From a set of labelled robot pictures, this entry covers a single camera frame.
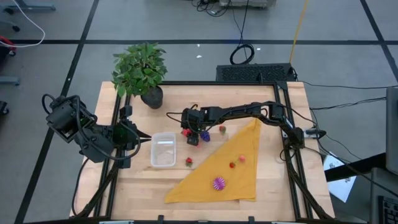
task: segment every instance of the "black stand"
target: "black stand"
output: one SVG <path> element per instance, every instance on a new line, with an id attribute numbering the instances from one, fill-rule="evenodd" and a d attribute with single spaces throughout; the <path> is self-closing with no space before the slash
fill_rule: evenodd
<path id="1" fill-rule="evenodd" d="M 386 153 L 381 153 L 360 161 L 352 162 L 348 165 L 362 174 L 371 172 L 372 168 L 375 167 L 386 169 Z M 345 179 L 354 175 L 357 174 L 347 166 L 339 166 L 325 171 L 327 182 Z"/>

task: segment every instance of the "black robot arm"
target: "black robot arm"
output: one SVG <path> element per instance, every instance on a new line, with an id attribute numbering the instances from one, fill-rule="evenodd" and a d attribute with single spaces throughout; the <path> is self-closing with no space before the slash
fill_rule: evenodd
<path id="1" fill-rule="evenodd" d="M 50 104 L 51 112 L 45 105 L 45 97 L 53 99 Z M 140 132 L 128 120 L 132 115 L 131 106 L 119 110 L 119 121 L 115 125 L 98 125 L 97 117 L 86 109 L 86 105 L 77 95 L 54 98 L 46 94 L 42 98 L 42 104 L 48 114 L 47 125 L 67 143 L 74 140 L 80 146 L 80 154 L 93 162 L 102 162 L 106 158 L 115 161 L 128 160 L 138 153 L 142 142 L 150 141 L 149 135 Z M 135 151 L 128 156 L 113 157 L 111 154 L 115 148 Z"/>
<path id="2" fill-rule="evenodd" d="M 202 107 L 200 110 L 185 108 L 181 115 L 181 127 L 190 129 L 192 134 L 188 136 L 187 143 L 197 146 L 199 134 L 206 131 L 207 127 L 222 124 L 227 120 L 239 118 L 257 118 L 264 124 L 279 126 L 287 135 L 288 144 L 295 148 L 304 147 L 304 134 L 300 128 L 292 126 L 284 115 L 285 106 L 267 101 L 264 103 L 253 102 L 249 105 L 220 108 L 218 106 Z"/>

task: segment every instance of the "orange triangular cloth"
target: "orange triangular cloth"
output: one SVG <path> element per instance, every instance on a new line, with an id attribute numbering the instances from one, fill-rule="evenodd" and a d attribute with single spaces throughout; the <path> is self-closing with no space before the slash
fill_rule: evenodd
<path id="1" fill-rule="evenodd" d="M 260 130 L 260 121 L 250 122 L 175 186 L 165 203 L 255 200 Z M 241 155 L 246 158 L 244 162 L 238 160 Z M 230 162 L 236 162 L 236 167 L 230 168 Z M 213 188 L 217 177 L 226 182 L 223 190 Z"/>

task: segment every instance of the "clear plastic container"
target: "clear plastic container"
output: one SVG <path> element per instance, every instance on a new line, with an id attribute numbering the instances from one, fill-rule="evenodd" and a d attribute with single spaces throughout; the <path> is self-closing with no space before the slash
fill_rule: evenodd
<path id="1" fill-rule="evenodd" d="M 153 167 L 172 167 L 177 160 L 175 133 L 156 133 L 152 136 L 150 164 Z"/>

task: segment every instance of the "keyboard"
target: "keyboard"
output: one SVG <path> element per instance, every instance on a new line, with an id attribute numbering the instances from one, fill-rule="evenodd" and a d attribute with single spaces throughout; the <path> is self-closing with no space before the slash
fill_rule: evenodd
<path id="1" fill-rule="evenodd" d="M 227 82 L 295 81 L 291 67 L 289 63 L 218 65 L 216 80 Z"/>
<path id="2" fill-rule="evenodd" d="M 379 196 L 379 218 L 379 223 L 398 224 L 398 200 Z"/>

